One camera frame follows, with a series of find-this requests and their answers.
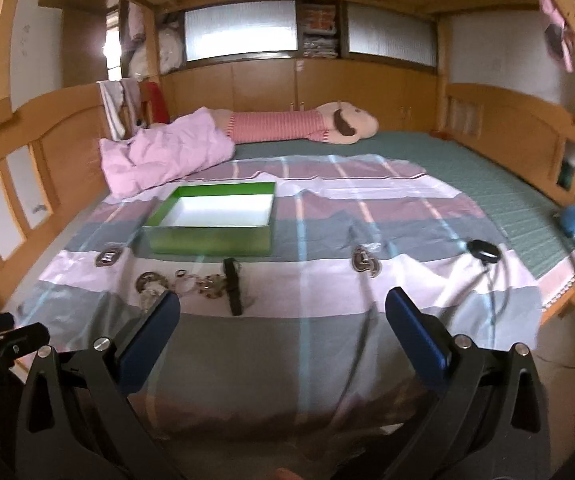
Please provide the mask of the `grey towel on headboard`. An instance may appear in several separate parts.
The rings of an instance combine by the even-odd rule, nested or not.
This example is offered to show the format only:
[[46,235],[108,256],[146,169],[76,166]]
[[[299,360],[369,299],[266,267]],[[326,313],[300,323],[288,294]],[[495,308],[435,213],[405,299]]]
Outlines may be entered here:
[[97,82],[110,136],[123,141],[140,125],[141,92],[135,78]]

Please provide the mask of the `folded linens on shelf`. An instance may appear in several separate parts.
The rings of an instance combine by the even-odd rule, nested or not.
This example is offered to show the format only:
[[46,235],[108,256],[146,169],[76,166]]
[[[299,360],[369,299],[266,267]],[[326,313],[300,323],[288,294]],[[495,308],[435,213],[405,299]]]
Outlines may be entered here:
[[297,2],[297,32],[304,58],[338,58],[337,4],[329,1]]

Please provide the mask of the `striped plush doll pillow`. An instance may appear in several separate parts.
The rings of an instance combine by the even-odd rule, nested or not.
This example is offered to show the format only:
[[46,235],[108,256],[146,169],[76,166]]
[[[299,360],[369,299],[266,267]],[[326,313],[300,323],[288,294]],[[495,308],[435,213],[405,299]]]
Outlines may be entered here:
[[312,110],[233,112],[210,110],[216,126],[235,144],[308,140],[351,145],[370,139],[379,121],[350,102],[331,102]]

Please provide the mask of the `black watch with strap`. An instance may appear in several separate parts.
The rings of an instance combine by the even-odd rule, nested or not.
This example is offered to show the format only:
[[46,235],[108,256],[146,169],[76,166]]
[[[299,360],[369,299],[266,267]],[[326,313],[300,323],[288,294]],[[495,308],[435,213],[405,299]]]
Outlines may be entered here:
[[234,258],[225,258],[222,263],[222,270],[225,273],[226,292],[231,313],[233,316],[241,316],[243,314],[243,306],[240,289],[240,264]]

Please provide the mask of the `green bed mattress cover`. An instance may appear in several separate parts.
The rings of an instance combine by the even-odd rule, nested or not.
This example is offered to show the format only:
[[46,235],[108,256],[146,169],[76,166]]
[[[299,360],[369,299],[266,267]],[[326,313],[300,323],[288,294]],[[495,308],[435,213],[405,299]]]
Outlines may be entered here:
[[573,246],[554,222],[559,206],[528,183],[455,141],[418,132],[383,132],[353,145],[307,140],[241,144],[236,159],[292,155],[381,155],[409,160],[469,195],[496,223],[535,278],[571,253]]

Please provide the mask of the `wooden bed footboard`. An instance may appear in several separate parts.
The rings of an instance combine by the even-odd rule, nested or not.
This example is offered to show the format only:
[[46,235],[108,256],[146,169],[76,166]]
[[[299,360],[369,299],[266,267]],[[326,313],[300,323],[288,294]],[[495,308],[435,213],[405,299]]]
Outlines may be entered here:
[[[560,105],[485,84],[437,84],[437,129],[515,174],[554,203],[575,205],[575,114]],[[543,314],[575,308],[571,287]]]

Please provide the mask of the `pink crumpled quilt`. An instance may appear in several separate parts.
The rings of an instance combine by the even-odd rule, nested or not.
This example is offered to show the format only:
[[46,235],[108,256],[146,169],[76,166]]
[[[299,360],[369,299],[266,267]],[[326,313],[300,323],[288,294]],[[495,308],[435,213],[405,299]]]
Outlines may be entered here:
[[236,146],[201,107],[167,125],[138,129],[124,141],[99,141],[111,194],[122,200],[231,159]]

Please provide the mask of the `green cardboard box tray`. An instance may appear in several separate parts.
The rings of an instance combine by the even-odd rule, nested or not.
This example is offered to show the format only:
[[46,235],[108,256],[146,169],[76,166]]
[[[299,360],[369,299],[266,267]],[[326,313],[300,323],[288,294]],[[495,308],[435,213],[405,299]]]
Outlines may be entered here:
[[158,255],[257,257],[271,253],[272,182],[179,186],[143,224]]

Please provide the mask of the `wooden wall cabinets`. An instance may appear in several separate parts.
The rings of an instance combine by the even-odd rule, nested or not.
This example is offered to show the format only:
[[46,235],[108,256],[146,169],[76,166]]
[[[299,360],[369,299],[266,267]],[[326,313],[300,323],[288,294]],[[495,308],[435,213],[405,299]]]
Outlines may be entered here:
[[382,131],[429,132],[436,126],[436,75],[350,60],[258,60],[186,68],[161,79],[170,115],[201,106],[237,112],[311,110],[350,102]]

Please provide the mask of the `red cloth on chair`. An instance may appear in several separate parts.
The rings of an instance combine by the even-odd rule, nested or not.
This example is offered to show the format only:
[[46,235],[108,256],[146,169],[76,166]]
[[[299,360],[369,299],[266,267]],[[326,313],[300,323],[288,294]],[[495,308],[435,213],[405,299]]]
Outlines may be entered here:
[[144,118],[151,124],[168,124],[170,116],[167,110],[164,94],[155,81],[141,81],[141,103]]

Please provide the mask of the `wooden bed headboard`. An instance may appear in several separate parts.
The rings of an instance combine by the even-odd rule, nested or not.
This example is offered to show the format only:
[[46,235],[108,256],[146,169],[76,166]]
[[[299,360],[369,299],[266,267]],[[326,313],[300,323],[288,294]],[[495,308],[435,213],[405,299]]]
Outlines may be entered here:
[[0,310],[63,229],[106,186],[96,84],[0,103]]

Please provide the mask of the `pink cloth hanging right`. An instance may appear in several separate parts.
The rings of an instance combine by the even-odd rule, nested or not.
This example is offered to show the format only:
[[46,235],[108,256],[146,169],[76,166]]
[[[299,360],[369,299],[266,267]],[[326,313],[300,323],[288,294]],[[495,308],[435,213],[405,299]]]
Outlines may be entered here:
[[566,73],[574,71],[573,38],[568,31],[567,23],[553,0],[538,0],[540,11],[545,16],[545,45],[551,58],[565,70]]

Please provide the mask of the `striped pastel bed sheet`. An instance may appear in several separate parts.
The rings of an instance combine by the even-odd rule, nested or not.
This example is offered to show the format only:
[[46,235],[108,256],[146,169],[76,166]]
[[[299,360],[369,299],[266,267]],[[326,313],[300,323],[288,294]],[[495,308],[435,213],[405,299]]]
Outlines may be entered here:
[[486,286],[468,240],[502,249],[493,267],[493,349],[534,344],[536,279],[469,196],[423,168],[377,155],[233,160],[195,184],[276,185],[271,253],[240,260],[243,314],[198,283],[222,260],[156,255],[143,224],[170,185],[107,198],[15,311],[45,324],[61,351],[115,335],[146,304],[141,275],[177,289],[181,319],[135,396],[154,434],[289,434],[404,418],[417,396],[385,318],[401,287],[453,334],[488,347]]

